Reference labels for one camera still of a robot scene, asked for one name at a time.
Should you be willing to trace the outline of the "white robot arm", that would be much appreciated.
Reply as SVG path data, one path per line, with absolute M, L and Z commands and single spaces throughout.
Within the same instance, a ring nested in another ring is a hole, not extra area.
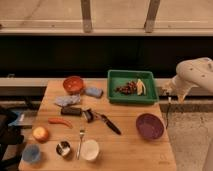
M 210 93 L 210 100 L 185 101 L 192 88 Z M 176 75 L 163 90 L 178 101 L 169 101 L 163 114 L 177 171 L 213 171 L 213 60 L 180 62 Z

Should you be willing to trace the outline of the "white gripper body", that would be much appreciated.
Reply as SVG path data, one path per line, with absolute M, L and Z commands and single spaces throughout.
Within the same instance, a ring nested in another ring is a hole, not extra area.
M 178 97 L 178 101 L 183 102 L 189 92 L 189 83 L 179 76 L 174 76 L 163 86 L 163 90 L 169 95 L 175 93 Z

